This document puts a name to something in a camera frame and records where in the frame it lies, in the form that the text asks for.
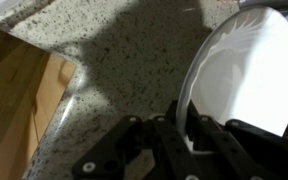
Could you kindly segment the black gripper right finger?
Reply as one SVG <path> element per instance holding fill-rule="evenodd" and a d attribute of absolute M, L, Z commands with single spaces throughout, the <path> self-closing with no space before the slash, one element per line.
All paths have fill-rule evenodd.
<path fill-rule="evenodd" d="M 220 156 L 226 178 L 288 180 L 288 139 L 238 119 L 220 125 L 192 102 L 187 115 L 193 150 Z"/>

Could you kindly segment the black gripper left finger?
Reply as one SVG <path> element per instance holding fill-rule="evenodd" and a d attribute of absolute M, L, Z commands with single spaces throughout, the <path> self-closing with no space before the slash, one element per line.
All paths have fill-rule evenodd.
<path fill-rule="evenodd" d="M 143 122 L 124 117 L 72 167 L 74 180 L 123 180 L 125 168 L 143 150 L 155 166 L 144 180 L 190 180 L 198 177 L 195 160 L 174 126 L 163 116 Z"/>

